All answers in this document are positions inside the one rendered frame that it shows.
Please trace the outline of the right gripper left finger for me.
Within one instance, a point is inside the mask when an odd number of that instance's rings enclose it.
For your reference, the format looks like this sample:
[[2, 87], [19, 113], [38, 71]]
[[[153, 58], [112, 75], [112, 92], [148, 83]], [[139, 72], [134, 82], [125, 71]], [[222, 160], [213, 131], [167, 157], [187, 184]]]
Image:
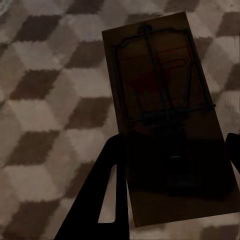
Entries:
[[[115, 221], [98, 223], [116, 164]], [[130, 240], [123, 133], [107, 140], [54, 240]]]

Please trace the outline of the mousetrap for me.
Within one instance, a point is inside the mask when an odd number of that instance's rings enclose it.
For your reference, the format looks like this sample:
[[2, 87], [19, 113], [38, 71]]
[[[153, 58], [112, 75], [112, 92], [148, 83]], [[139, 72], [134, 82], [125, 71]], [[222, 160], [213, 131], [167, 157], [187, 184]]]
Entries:
[[186, 12], [102, 31], [134, 226], [240, 212]]

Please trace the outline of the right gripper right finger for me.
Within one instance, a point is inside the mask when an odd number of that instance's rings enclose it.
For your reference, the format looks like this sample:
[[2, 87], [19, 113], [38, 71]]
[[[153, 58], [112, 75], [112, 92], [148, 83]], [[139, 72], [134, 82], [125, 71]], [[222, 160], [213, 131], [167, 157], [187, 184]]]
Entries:
[[225, 145], [230, 161], [240, 173], [240, 135], [228, 133]]

